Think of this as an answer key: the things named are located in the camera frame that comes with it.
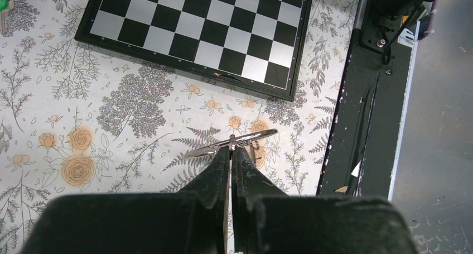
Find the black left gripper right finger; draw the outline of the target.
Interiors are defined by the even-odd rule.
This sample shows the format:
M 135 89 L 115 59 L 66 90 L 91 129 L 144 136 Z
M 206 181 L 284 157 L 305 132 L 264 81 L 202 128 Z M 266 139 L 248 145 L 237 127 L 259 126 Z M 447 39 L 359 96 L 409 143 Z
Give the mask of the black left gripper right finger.
M 235 250 L 242 253 L 417 253 L 402 215 L 378 198 L 296 197 L 232 154 Z

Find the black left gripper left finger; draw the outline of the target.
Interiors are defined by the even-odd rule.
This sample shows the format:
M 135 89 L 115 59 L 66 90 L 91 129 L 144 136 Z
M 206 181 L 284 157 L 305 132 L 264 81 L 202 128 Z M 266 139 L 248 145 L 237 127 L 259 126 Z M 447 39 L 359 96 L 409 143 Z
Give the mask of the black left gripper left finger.
M 22 253 L 225 253 L 230 152 L 175 193 L 61 196 L 49 202 Z

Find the silver keyring with clips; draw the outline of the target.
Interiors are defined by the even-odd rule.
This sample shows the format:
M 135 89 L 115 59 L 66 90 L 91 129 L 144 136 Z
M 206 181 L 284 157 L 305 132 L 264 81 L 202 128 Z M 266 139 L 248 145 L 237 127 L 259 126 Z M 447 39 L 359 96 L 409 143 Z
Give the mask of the silver keyring with clips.
M 250 148 L 252 148 L 252 150 L 250 151 L 250 160 L 252 161 L 253 165 L 255 165 L 257 158 L 254 152 L 259 150 L 260 148 L 259 141 L 267 137 L 274 136 L 276 134 L 278 134 L 277 129 L 268 129 L 238 137 L 236 137 L 235 135 L 231 135 L 230 138 L 227 140 L 219 141 L 208 146 L 185 153 L 184 159 L 197 159 L 205 156 L 212 156 L 214 158 L 219 150 L 225 149 L 230 154 L 228 158 L 228 164 L 225 165 L 224 163 L 221 163 L 220 166 L 229 167 L 229 162 L 231 160 L 231 155 L 233 151 L 237 148 L 245 149 L 249 146 Z

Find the green key tag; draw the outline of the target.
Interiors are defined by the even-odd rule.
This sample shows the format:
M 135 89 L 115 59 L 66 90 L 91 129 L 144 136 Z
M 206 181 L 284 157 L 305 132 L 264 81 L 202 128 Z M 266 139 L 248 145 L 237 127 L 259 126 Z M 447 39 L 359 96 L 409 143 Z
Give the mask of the green key tag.
M 1 34 L 5 35 L 8 29 L 7 18 L 9 11 L 15 7 L 14 0 L 1 0 Z

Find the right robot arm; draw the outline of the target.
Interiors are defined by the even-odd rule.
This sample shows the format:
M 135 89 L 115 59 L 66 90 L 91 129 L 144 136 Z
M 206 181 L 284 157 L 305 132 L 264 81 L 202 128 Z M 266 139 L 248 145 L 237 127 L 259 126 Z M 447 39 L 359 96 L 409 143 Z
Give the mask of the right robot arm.
M 409 15 L 416 14 L 423 2 L 434 0 L 367 0 L 359 43 L 362 47 L 383 53 L 401 35 Z

